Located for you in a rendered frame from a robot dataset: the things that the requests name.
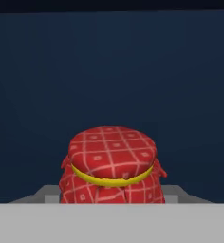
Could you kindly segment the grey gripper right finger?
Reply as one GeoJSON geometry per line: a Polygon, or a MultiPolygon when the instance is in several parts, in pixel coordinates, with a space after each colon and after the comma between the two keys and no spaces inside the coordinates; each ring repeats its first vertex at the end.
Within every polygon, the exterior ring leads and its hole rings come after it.
{"type": "Polygon", "coordinates": [[[165,202],[172,203],[208,203],[208,200],[189,195],[178,185],[163,185],[165,202]]]}

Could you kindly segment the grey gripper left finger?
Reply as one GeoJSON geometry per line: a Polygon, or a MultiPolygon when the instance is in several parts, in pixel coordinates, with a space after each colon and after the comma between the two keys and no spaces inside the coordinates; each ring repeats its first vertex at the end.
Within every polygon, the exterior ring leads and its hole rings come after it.
{"type": "Polygon", "coordinates": [[[14,203],[52,203],[59,204],[61,200],[61,192],[58,185],[45,185],[39,189],[34,195],[26,196],[14,203]]]}

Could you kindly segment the red cloth-topped jam jar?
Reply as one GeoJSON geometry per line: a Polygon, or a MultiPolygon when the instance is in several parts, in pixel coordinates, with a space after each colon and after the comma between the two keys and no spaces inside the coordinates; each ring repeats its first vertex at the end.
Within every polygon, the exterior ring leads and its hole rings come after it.
{"type": "Polygon", "coordinates": [[[63,203],[163,203],[167,176],[155,143],[138,130],[101,126],[77,134],[59,181],[63,203]]]}

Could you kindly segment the dark blue cabinet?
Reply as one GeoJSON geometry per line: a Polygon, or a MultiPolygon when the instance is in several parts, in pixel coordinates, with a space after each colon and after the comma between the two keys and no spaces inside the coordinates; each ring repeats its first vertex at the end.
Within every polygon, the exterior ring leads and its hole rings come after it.
{"type": "Polygon", "coordinates": [[[224,203],[224,11],[0,14],[0,203],[57,183],[101,125],[145,132],[168,183],[224,203]]]}

